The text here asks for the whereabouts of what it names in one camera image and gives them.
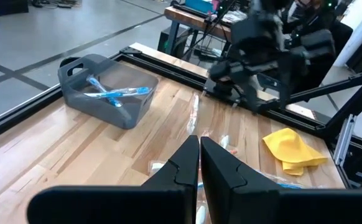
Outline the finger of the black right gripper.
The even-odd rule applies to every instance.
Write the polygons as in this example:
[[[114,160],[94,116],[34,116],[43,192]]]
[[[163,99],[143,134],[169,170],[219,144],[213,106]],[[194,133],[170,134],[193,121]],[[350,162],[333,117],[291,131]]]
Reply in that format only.
[[[290,100],[290,77],[291,72],[284,72],[281,75],[281,88],[279,92],[280,97],[280,109],[284,110],[286,108],[287,103]]]
[[[252,79],[248,79],[243,84],[240,84],[240,87],[243,91],[243,98],[246,102],[246,104],[253,110],[257,111],[259,108],[258,103],[258,95],[257,95],[257,89],[256,84]]]

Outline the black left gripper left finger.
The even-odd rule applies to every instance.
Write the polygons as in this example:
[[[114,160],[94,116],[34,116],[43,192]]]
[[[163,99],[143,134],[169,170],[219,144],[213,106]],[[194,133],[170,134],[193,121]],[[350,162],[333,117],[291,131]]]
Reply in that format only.
[[[189,136],[140,186],[59,185],[27,206],[29,224],[195,224],[200,145]]]

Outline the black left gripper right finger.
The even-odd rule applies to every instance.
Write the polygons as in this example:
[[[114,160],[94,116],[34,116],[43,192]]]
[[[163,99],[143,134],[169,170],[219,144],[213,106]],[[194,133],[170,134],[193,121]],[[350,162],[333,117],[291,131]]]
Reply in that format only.
[[[212,224],[362,224],[362,190],[283,187],[202,137]]]

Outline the yellow cloth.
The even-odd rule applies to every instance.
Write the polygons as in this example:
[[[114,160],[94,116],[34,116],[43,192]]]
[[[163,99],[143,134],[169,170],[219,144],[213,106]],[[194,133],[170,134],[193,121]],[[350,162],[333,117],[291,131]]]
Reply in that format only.
[[[271,154],[282,163],[282,170],[289,175],[302,176],[306,167],[326,163],[327,158],[306,144],[293,129],[284,128],[263,137]]]

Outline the wooden desk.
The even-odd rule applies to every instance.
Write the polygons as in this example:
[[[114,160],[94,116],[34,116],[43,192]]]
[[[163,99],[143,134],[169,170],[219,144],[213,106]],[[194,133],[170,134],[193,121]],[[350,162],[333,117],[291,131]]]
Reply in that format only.
[[[194,16],[189,12],[176,9],[172,6],[164,9],[164,16],[171,21],[199,31],[204,31],[206,27],[204,18]],[[231,29],[229,27],[217,24],[214,28],[208,28],[207,31],[209,34],[214,35],[215,37],[228,40],[229,42],[231,41]]]

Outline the blue box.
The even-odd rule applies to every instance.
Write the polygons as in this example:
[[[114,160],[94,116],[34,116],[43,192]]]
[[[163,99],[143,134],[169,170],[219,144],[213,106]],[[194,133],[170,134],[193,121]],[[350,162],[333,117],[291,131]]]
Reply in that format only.
[[[185,0],[185,5],[202,13],[215,12],[212,0]]]

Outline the black computer with blue light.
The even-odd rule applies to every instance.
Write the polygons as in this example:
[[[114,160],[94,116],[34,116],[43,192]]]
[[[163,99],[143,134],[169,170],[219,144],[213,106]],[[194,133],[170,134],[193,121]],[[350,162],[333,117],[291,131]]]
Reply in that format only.
[[[28,12],[28,0],[0,0],[0,16]]]

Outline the silver aluminium post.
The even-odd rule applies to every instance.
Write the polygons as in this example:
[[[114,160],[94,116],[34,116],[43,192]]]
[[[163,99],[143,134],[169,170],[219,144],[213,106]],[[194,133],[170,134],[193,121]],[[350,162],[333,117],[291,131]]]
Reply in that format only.
[[[356,123],[356,115],[350,114],[341,127],[338,141],[336,144],[335,152],[333,154],[333,161],[337,166],[342,166],[345,161],[346,154],[350,145],[351,137]]]

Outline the black aluminium table frame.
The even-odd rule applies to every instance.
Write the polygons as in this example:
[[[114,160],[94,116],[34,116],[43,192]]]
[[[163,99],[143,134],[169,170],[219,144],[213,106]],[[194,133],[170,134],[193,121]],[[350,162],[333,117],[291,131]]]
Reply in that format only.
[[[145,68],[151,72],[156,72],[160,76],[194,88],[197,91],[205,91],[212,97],[218,98],[227,104],[237,103],[238,106],[249,109],[249,105],[242,101],[240,96],[231,99],[229,96],[221,95],[213,90],[209,90],[208,84],[210,80],[205,74],[200,75],[197,72],[182,68],[180,65],[165,62],[157,56],[150,56],[137,49],[136,45],[123,48],[118,53],[112,55],[110,59],[113,61],[128,60],[138,67]],[[346,102],[336,115],[328,120],[327,123],[281,108],[282,103],[292,104],[298,101],[311,100],[312,98],[356,86],[359,87],[359,90]],[[45,90],[40,95],[37,95],[0,115],[0,135],[46,108],[62,96],[63,93],[60,85],[55,85],[48,90]],[[261,101],[259,114],[271,118],[274,121],[297,128],[305,133],[322,138],[329,149],[333,150],[338,131],[341,129],[341,121],[349,114],[358,115],[362,112],[362,73],[343,81],[292,94],[286,100],[275,100],[274,98],[266,100],[261,96],[259,97],[259,100]],[[347,186],[362,187],[362,138],[352,136],[348,149],[353,153],[347,157],[347,163],[345,165],[340,165],[338,169]]]

